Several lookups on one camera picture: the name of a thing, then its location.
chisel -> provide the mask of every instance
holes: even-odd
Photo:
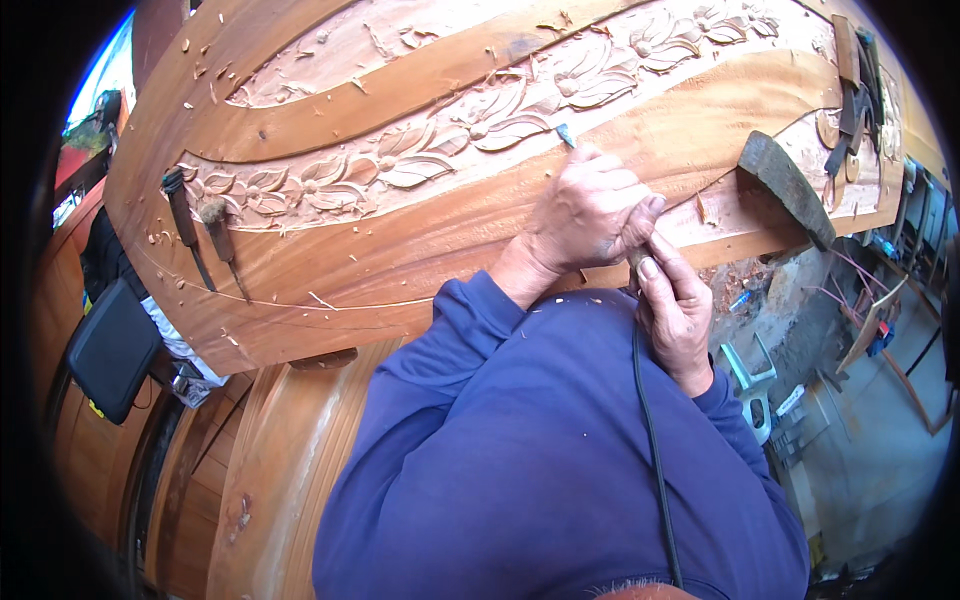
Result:
[[[215,200],[200,210],[200,220],[204,222],[206,232],[210,234],[210,240],[217,250],[217,256],[229,265],[230,272],[233,273],[233,280],[237,282],[237,287],[240,288],[243,299],[247,301],[247,304],[250,304],[250,295],[247,294],[247,289],[244,288],[243,283],[240,283],[240,275],[237,274],[236,266],[233,264],[233,241],[230,240],[230,234],[227,231],[226,218],[227,203],[222,200]]]
[[[183,193],[183,171],[181,168],[174,167],[163,174],[163,191],[170,201],[170,211],[174,214],[174,224],[177,226],[177,233],[180,234],[181,242],[193,253],[193,260],[197,263],[197,271],[200,271],[200,277],[204,280],[206,289],[216,292],[217,288],[213,285],[210,273],[206,271],[204,262],[200,259],[197,230],[193,227],[193,218],[190,217],[190,204],[187,203],[186,194]]]

workshop floor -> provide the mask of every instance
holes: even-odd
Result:
[[[758,370],[762,355],[753,339],[757,332],[778,372],[770,389],[771,410],[797,384],[806,383],[813,369],[833,373],[855,335],[835,300],[803,289],[821,285],[828,270],[846,297],[855,298],[859,283],[853,268],[815,250],[778,267],[747,259],[701,272],[715,296],[710,351],[729,370],[719,345],[732,342],[744,362]],[[730,304],[744,289],[753,292],[751,299],[731,313]],[[904,287],[900,298],[897,335],[888,350],[906,370],[937,324],[912,290]],[[932,420],[946,407],[944,368],[938,340],[910,375]],[[830,425],[789,472],[777,469],[807,536],[820,534],[822,573],[836,572],[843,564],[875,564],[910,534],[936,483],[952,425],[931,437],[905,388],[879,355],[862,357],[846,373],[849,378],[840,381],[843,393],[835,395],[836,409],[824,408]]]

